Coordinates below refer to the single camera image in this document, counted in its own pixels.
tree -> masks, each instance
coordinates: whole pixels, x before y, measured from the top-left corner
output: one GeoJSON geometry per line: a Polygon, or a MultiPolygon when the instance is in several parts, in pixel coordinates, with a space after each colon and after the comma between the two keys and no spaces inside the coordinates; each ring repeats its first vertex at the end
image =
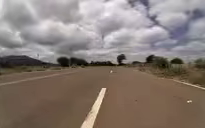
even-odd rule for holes
{"type": "Polygon", "coordinates": [[[199,58],[194,63],[196,68],[205,69],[205,58],[199,58]]]}
{"type": "Polygon", "coordinates": [[[158,68],[168,68],[169,67],[169,61],[164,57],[156,56],[153,60],[154,65],[158,68]]]}
{"type": "Polygon", "coordinates": [[[146,63],[153,63],[155,57],[155,55],[149,55],[148,57],[146,57],[146,63]]]}
{"type": "Polygon", "coordinates": [[[132,62],[132,65],[139,65],[139,64],[141,64],[141,62],[139,62],[139,61],[133,61],[132,62]]]}
{"type": "Polygon", "coordinates": [[[68,67],[69,66],[69,59],[67,57],[59,57],[57,59],[57,62],[62,66],[62,67],[68,67]]]}
{"type": "Polygon", "coordinates": [[[126,60],[125,54],[120,54],[120,55],[117,56],[117,62],[118,62],[119,65],[122,65],[122,64],[123,64],[123,63],[122,63],[123,60],[126,60]]]}
{"type": "Polygon", "coordinates": [[[170,61],[171,64],[184,64],[184,61],[180,58],[174,58],[170,61]]]}
{"type": "Polygon", "coordinates": [[[71,57],[70,62],[71,62],[71,65],[78,65],[78,66],[81,66],[81,65],[87,66],[88,65],[88,62],[86,60],[80,59],[80,58],[75,58],[75,57],[71,57]]]}

dashed white line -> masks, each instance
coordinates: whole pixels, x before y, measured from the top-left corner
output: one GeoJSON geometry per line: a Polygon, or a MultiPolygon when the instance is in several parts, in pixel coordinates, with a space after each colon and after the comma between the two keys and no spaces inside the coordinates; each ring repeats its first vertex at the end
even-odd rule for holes
{"type": "Polygon", "coordinates": [[[10,84],[18,84],[18,83],[22,83],[22,82],[39,80],[39,79],[45,79],[45,78],[61,76],[61,75],[68,75],[68,74],[73,74],[73,73],[76,73],[76,72],[78,72],[78,71],[68,72],[68,73],[61,73],[61,74],[52,74],[52,75],[48,75],[48,76],[40,76],[40,77],[34,77],[34,78],[27,78],[27,79],[23,79],[23,80],[17,80],[17,81],[12,81],[12,82],[0,83],[0,86],[10,85],[10,84]]]}
{"type": "Polygon", "coordinates": [[[202,90],[205,90],[204,87],[200,87],[200,86],[197,86],[197,85],[194,85],[194,84],[190,84],[190,83],[185,83],[185,82],[182,82],[182,81],[178,81],[178,80],[173,80],[177,83],[181,83],[181,84],[185,84],[185,85],[188,85],[188,86],[192,86],[192,87],[195,87],[195,88],[199,88],[199,89],[202,89],[202,90]]]}
{"type": "Polygon", "coordinates": [[[81,128],[93,128],[94,122],[95,122],[96,117],[98,115],[98,112],[100,110],[100,106],[103,102],[105,93],[106,93],[106,88],[102,88],[98,97],[97,97],[97,100],[95,101],[93,107],[91,108],[91,111],[88,113],[81,128]]]}

grass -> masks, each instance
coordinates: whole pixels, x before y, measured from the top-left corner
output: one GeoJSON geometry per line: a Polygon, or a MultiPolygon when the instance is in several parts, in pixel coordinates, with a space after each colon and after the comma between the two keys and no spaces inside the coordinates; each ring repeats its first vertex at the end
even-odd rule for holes
{"type": "Polygon", "coordinates": [[[205,87],[205,69],[196,69],[188,66],[171,66],[167,69],[160,69],[152,66],[145,66],[140,67],[139,70],[159,77],[177,79],[205,87]]]}
{"type": "Polygon", "coordinates": [[[42,66],[19,66],[14,68],[2,68],[1,73],[4,74],[13,74],[13,73],[22,73],[22,72],[34,72],[34,71],[46,71],[46,70],[61,70],[62,67],[42,67],[42,66]]]}

asphalt road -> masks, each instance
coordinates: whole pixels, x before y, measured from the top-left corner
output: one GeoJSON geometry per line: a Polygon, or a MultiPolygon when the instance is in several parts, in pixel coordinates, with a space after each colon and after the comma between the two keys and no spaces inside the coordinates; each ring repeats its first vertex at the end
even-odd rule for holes
{"type": "Polygon", "coordinates": [[[205,90],[120,67],[0,77],[0,128],[92,127],[205,128],[205,90]]]}

white cloud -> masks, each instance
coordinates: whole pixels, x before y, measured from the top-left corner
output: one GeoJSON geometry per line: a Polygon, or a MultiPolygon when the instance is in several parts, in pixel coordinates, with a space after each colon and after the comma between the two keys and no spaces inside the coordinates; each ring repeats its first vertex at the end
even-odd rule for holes
{"type": "Polygon", "coordinates": [[[120,53],[130,60],[152,53],[205,55],[205,1],[150,0],[149,8],[142,3],[0,0],[0,52],[33,57],[40,52],[50,61],[60,55],[88,60],[116,60],[120,53]],[[184,34],[183,41],[173,32],[184,34]]]}

